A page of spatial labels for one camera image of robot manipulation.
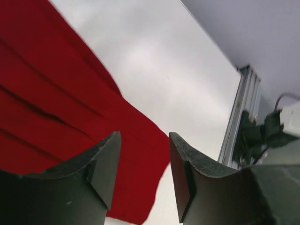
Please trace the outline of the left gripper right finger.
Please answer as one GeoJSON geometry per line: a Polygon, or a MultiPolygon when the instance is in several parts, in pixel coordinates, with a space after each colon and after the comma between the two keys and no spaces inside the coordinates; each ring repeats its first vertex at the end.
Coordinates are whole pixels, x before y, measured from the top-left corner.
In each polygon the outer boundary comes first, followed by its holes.
{"type": "Polygon", "coordinates": [[[225,166],[169,134],[179,222],[184,225],[297,225],[299,165],[225,166]]]}

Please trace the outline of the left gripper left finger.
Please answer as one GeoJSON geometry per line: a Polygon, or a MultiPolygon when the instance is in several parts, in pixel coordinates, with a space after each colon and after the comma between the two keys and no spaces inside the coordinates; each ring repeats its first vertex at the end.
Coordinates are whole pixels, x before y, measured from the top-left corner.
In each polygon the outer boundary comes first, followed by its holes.
{"type": "Polygon", "coordinates": [[[102,225],[113,198],[121,135],[42,173],[0,172],[3,225],[102,225]]]}

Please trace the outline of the red pleated skirt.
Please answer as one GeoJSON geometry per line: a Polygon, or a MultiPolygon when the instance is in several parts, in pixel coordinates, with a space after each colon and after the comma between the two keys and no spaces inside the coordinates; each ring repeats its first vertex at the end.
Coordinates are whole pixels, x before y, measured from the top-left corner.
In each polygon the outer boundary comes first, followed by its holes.
{"type": "Polygon", "coordinates": [[[47,0],[0,3],[0,167],[41,172],[120,131],[111,218],[143,224],[169,164],[167,135],[121,95],[47,0]]]}

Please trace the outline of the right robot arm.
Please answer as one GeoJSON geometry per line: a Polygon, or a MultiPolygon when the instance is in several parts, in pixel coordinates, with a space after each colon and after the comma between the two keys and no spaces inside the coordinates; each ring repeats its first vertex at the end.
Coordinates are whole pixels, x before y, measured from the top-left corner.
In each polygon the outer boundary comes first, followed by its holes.
{"type": "Polygon", "coordinates": [[[300,103],[276,109],[257,125],[242,112],[232,160],[243,167],[255,165],[268,149],[283,147],[300,138],[300,103]]]}

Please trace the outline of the aluminium rail frame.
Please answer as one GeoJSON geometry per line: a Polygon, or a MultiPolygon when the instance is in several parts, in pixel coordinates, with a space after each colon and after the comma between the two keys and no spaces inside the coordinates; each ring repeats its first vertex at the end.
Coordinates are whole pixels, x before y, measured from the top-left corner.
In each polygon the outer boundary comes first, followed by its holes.
{"type": "Polygon", "coordinates": [[[238,141],[243,112],[247,111],[250,122],[255,121],[261,98],[261,79],[253,68],[246,65],[237,70],[241,75],[240,83],[218,157],[218,162],[234,169],[238,169],[240,166],[240,161],[234,159],[233,153],[238,141]]]}

